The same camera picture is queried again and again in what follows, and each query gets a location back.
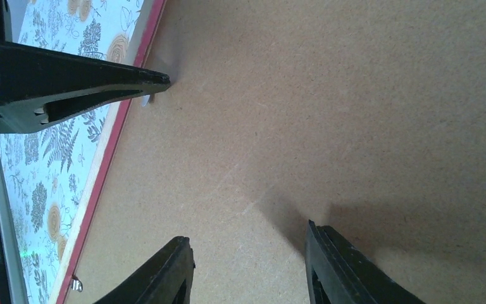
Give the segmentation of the brown cardboard backing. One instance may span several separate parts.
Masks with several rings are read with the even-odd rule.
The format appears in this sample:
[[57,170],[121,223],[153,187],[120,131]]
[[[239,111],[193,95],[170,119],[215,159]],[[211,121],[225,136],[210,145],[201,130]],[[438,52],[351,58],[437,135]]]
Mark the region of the brown cardboard backing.
[[307,303],[309,220],[427,303],[486,303],[486,1],[168,1],[68,303],[174,236],[193,303]]

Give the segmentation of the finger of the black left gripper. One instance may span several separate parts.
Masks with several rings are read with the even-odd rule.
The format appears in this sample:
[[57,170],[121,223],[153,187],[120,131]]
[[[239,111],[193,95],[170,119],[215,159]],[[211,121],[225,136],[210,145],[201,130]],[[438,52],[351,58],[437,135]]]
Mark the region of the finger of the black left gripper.
[[0,134],[38,132],[170,85],[165,73],[0,41]]

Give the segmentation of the pink wooden picture frame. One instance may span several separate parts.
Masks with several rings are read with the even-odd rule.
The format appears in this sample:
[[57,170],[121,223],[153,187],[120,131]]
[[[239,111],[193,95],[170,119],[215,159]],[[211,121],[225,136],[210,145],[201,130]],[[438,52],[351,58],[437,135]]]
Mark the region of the pink wooden picture frame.
[[[165,0],[143,2],[123,64],[135,67],[146,64],[165,4]],[[131,101],[126,99],[109,107],[48,303],[64,303],[66,300]]]

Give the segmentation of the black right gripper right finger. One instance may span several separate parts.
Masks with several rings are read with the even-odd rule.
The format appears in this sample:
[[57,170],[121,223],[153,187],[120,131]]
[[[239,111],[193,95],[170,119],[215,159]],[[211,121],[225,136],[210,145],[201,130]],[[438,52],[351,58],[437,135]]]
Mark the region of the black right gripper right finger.
[[311,303],[423,303],[328,225],[308,222],[304,259]]

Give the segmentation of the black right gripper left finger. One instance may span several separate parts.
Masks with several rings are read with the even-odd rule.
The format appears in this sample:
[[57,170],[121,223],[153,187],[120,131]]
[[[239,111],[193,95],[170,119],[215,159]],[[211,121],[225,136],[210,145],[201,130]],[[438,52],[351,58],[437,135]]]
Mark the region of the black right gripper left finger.
[[190,239],[176,236],[95,304],[189,303],[195,267]]

